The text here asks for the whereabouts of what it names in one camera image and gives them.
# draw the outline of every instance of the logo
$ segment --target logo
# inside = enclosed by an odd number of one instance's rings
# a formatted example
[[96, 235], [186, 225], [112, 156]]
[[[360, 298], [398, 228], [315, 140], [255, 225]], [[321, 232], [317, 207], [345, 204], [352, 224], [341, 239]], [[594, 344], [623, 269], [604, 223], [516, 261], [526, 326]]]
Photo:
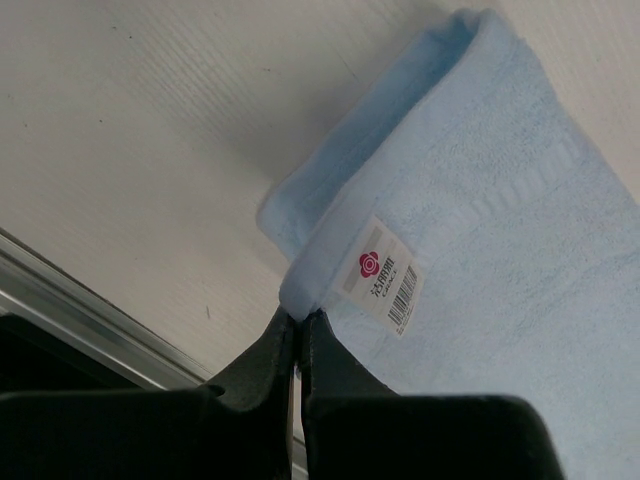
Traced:
[[360, 274], [364, 278], [369, 278], [372, 275], [377, 275], [380, 271], [378, 254], [376, 252], [363, 253], [360, 256], [360, 267]]

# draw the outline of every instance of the towel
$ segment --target towel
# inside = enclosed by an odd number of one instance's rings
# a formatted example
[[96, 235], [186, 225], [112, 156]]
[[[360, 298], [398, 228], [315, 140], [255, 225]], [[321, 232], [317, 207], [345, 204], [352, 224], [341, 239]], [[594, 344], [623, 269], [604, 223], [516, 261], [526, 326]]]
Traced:
[[[332, 290], [373, 216], [424, 274], [402, 338]], [[258, 224], [292, 262], [282, 306], [326, 309], [390, 388], [520, 396], [569, 478], [637, 478], [638, 206], [495, 12], [423, 32]]]

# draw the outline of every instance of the white label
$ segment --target white label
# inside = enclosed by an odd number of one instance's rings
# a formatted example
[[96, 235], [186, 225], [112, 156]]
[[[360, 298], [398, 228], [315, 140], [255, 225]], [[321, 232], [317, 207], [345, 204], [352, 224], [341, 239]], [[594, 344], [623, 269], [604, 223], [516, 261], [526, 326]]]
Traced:
[[423, 284], [411, 252], [374, 216], [347, 255], [333, 289], [402, 337]]

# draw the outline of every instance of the barcode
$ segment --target barcode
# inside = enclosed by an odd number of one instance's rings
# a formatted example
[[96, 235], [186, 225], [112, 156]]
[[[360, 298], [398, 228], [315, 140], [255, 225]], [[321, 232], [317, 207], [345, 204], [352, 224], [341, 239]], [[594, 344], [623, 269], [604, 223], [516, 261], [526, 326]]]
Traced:
[[400, 290], [398, 290], [396, 298], [393, 299], [393, 305], [391, 306], [391, 310], [389, 310], [389, 318], [399, 327], [402, 326], [404, 320], [410, 313], [409, 306], [411, 305], [411, 298], [413, 297], [413, 291], [417, 283], [418, 276], [416, 272], [413, 271], [413, 268], [411, 268], [411, 265], [409, 265], [407, 273], [404, 275], [404, 279], [402, 279]]

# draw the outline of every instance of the folded towel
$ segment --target folded towel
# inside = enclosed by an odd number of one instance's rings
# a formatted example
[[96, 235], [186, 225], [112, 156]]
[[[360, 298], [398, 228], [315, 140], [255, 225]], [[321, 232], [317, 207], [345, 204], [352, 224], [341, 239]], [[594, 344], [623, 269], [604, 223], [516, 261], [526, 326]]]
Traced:
[[[332, 291], [374, 215], [424, 274], [402, 338]], [[637, 477], [640, 213], [494, 12], [423, 33], [258, 223], [283, 307], [325, 308], [389, 387], [518, 395], [570, 478]]]

